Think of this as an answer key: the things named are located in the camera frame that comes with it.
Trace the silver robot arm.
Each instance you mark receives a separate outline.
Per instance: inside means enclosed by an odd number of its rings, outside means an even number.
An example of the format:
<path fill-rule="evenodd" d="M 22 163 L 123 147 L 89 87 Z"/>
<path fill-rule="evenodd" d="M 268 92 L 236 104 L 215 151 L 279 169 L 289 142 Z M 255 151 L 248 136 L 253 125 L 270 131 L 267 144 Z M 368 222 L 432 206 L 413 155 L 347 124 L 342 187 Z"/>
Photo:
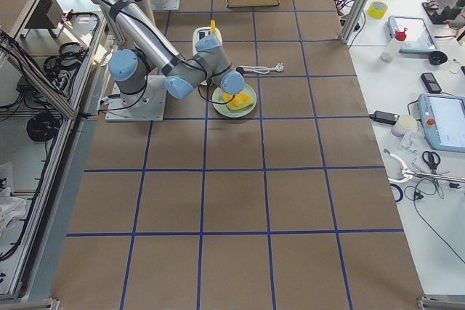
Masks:
<path fill-rule="evenodd" d="M 156 66 L 166 80 L 167 92 L 183 99 L 201 82 L 210 79 L 222 91 L 236 95 L 243 91 L 243 76 L 235 70 L 222 43 L 214 35 L 202 38 L 197 53 L 184 58 L 155 26 L 150 0 L 91 0 L 107 12 Z"/>

